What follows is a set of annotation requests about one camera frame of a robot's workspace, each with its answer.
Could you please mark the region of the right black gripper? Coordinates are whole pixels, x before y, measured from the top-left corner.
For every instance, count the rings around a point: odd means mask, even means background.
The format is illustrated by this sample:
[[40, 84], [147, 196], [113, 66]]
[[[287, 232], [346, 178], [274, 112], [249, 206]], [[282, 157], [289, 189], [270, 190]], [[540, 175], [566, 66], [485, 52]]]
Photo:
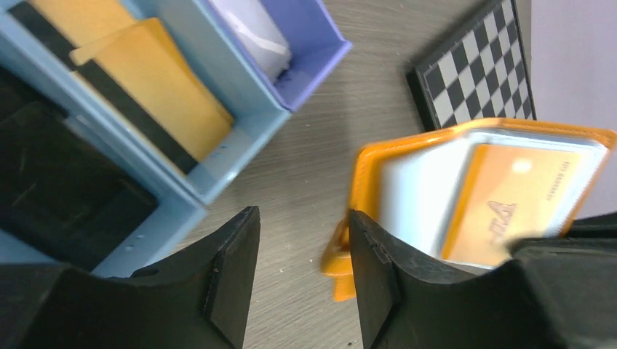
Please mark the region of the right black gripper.
[[561, 348], [616, 347], [616, 213], [508, 245]]

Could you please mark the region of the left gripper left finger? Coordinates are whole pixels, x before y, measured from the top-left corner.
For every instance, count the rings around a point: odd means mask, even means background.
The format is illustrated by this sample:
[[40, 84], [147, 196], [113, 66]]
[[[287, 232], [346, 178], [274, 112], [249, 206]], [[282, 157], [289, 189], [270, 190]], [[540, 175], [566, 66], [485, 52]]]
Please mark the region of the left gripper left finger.
[[248, 206], [210, 235], [135, 271], [131, 348], [242, 348], [260, 244]]

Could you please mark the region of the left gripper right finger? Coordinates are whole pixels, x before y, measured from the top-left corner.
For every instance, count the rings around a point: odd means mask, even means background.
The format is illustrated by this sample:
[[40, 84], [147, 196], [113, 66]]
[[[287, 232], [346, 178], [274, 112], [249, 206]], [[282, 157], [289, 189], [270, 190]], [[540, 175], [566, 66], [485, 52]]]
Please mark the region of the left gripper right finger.
[[476, 275], [349, 212], [351, 262], [365, 348], [481, 348]]

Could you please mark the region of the gold credit card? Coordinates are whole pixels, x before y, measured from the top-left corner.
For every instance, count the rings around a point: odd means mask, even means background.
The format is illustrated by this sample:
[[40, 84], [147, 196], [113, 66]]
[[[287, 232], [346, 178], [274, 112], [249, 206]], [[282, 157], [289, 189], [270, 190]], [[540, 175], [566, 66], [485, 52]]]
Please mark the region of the gold credit card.
[[440, 256], [496, 267], [516, 238], [549, 229], [583, 156], [512, 145], [477, 146]]

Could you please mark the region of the orange leather card holder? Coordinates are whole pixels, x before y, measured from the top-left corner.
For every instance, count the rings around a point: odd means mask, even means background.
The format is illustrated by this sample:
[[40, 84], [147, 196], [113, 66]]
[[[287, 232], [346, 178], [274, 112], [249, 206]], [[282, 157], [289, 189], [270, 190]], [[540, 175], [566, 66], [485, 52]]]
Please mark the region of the orange leather card holder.
[[360, 149], [355, 161], [348, 208], [364, 212], [399, 240], [446, 261], [440, 252], [474, 152], [482, 144], [570, 151], [583, 156], [549, 229], [539, 237], [522, 237], [547, 238], [565, 235], [573, 224], [616, 147], [616, 133], [554, 122], [486, 118], [369, 143]]

